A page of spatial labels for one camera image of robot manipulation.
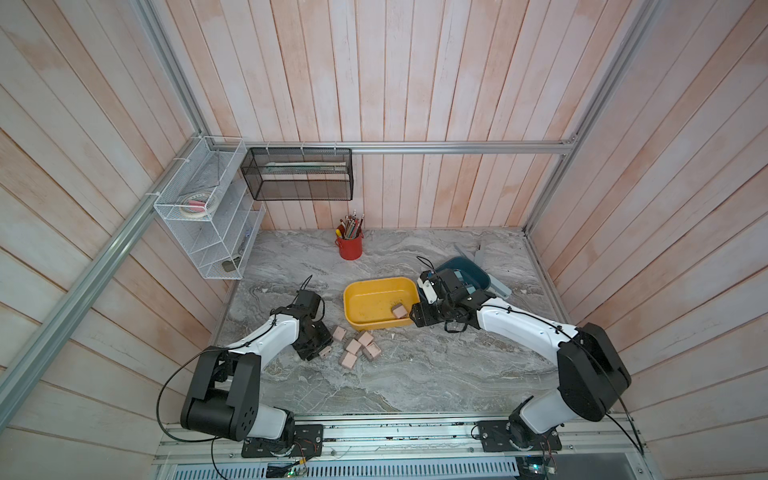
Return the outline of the yellow plastic tray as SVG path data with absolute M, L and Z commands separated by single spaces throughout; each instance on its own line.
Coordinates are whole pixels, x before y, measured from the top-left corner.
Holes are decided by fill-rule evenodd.
M 411 307 L 418 302 L 416 284 L 406 277 L 354 282 L 343 293 L 345 318 L 357 331 L 411 325 Z M 392 307 L 399 303 L 408 309 L 408 318 L 398 319 L 392 314 Z

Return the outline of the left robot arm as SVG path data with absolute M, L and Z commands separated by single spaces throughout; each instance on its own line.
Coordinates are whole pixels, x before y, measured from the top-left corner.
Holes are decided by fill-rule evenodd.
M 293 414 L 260 402 L 261 373 L 288 347 L 303 361 L 320 357 L 333 343 L 324 313 L 321 296 L 302 289 L 289 305 L 273 309 L 251 334 L 203 350 L 181 410 L 181 426 L 232 441 L 292 446 Z

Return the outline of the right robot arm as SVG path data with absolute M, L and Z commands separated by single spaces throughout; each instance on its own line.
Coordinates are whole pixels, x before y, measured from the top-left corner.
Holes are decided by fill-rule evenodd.
M 472 327 L 501 335 L 557 367 L 558 385 L 522 402 L 503 432 L 518 449 L 574 418 L 602 420 L 631 385 L 631 376 L 605 330 L 595 324 L 563 324 L 516 307 L 486 290 L 471 290 L 452 270 L 427 270 L 417 281 L 419 302 L 410 318 L 419 327 L 441 324 L 446 332 Z

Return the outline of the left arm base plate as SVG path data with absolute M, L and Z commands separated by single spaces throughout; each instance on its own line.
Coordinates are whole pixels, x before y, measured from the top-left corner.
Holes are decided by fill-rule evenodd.
M 288 425 L 277 439 L 247 437 L 241 456 L 252 459 L 288 459 L 319 457 L 323 450 L 324 427 L 322 424 Z

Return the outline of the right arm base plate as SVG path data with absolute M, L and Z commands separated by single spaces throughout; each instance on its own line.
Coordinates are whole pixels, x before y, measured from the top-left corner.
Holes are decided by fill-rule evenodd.
M 560 451 L 562 443 L 555 428 L 537 434 L 527 426 L 509 420 L 486 420 L 476 423 L 473 437 L 486 453 Z

